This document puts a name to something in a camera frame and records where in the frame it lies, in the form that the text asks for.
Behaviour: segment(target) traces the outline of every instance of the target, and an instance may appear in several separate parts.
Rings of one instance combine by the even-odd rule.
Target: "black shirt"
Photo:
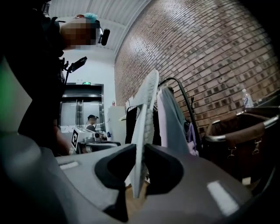
[[[89,129],[90,131],[94,131],[94,132],[96,132],[96,130],[95,130],[95,128],[94,128],[94,126],[93,126],[93,125],[89,125],[89,126],[87,126],[87,129]]]
[[[64,90],[61,61],[64,43],[55,19],[30,9],[5,24],[4,55],[16,78],[32,98],[18,132],[42,147],[56,149],[53,121],[59,118]]]

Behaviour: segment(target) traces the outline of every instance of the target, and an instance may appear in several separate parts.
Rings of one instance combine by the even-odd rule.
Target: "man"
[[[98,117],[96,117],[96,116],[94,116],[92,114],[87,117],[87,120],[88,120],[88,123],[89,123],[89,126],[87,126],[87,129],[96,132],[95,128],[96,128],[96,120],[97,120],[97,118]]]
[[[61,27],[44,9],[46,1],[31,0],[6,10],[1,24],[5,30],[3,54],[14,75],[32,98],[18,132],[54,155],[68,155],[71,144],[57,126],[64,91],[63,50],[96,44],[100,23],[94,14],[78,15]]]

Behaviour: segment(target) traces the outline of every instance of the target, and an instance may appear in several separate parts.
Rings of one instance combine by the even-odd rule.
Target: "plastic bottle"
[[[242,100],[245,108],[254,107],[251,95],[247,93],[246,89],[242,89],[242,93],[243,93]]]

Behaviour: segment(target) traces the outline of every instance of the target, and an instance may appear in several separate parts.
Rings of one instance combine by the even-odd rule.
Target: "white ceiling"
[[[130,26],[150,0],[52,0],[50,17],[69,21],[77,14],[91,12],[98,15],[101,27],[108,28],[106,46],[97,44],[106,53],[116,55]]]

